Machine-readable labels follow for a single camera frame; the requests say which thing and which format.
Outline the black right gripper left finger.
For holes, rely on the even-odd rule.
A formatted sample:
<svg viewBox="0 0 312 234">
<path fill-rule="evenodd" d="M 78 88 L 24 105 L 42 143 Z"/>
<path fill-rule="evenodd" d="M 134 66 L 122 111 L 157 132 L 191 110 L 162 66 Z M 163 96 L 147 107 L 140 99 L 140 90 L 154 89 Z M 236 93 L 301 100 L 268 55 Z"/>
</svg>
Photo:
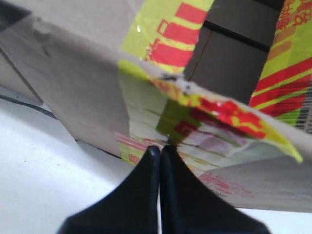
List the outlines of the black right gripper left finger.
<svg viewBox="0 0 312 234">
<path fill-rule="evenodd" d="M 59 234 L 156 234 L 160 150 L 147 147 L 131 173 L 106 197 L 63 222 Z"/>
</svg>

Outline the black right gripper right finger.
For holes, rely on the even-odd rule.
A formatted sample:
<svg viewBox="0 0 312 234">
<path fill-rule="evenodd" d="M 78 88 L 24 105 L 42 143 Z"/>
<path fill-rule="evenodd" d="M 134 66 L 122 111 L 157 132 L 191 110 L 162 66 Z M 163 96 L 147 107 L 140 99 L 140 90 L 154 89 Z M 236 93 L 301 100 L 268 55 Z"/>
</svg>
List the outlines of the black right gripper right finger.
<svg viewBox="0 0 312 234">
<path fill-rule="evenodd" d="M 164 234 L 268 234 L 262 222 L 210 191 L 183 162 L 175 146 L 160 157 L 160 208 Z"/>
</svg>

